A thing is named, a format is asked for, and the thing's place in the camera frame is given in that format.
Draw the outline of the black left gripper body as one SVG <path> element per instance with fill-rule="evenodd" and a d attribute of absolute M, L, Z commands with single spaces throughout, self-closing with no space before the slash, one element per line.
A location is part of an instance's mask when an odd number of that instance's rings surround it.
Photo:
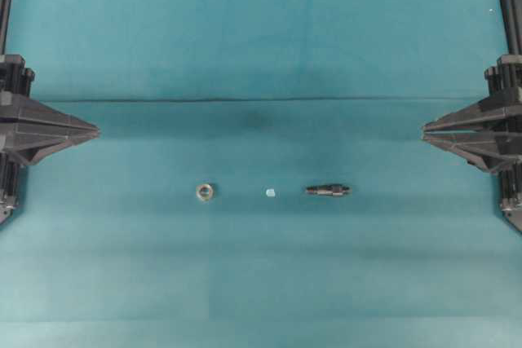
<path fill-rule="evenodd" d="M 29 96 L 35 74 L 20 55 L 1 55 L 1 92 Z M 11 217 L 19 201 L 22 165 L 1 152 L 1 224 Z"/>

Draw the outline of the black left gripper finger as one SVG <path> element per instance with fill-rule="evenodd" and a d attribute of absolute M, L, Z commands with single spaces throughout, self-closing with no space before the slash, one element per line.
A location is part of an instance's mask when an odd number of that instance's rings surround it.
<path fill-rule="evenodd" d="M 59 112 L 27 96 L 1 92 L 1 119 L 6 122 L 23 122 L 44 126 L 60 126 L 78 130 L 99 131 L 91 123 Z"/>
<path fill-rule="evenodd" d="M 100 136 L 98 128 L 1 126 L 1 152 L 22 165 L 36 165 L 47 156 Z"/>

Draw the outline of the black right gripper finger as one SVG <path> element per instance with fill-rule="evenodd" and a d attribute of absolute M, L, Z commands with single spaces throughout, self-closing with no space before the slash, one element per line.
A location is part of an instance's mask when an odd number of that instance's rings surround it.
<path fill-rule="evenodd" d="M 492 95 L 456 112 L 428 122 L 423 132 L 456 130 L 515 131 L 515 119 L 521 117 L 519 95 Z"/>
<path fill-rule="evenodd" d="M 422 140 L 465 159 L 470 165 L 498 174 L 521 163 L 521 134 L 511 132 L 424 133 Z"/>

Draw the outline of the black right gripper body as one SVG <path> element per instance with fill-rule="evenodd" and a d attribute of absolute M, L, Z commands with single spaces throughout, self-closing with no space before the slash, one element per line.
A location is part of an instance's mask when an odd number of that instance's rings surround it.
<path fill-rule="evenodd" d="M 515 63 L 507 63 L 508 55 L 498 59 L 495 66 L 484 72 L 489 85 L 489 95 L 499 91 L 521 87 L 521 57 Z M 521 133 L 521 115 L 500 120 L 493 126 L 494 131 Z M 511 164 L 506 170 L 498 173 L 500 191 L 500 209 L 503 217 L 514 227 L 521 228 L 521 161 Z"/>

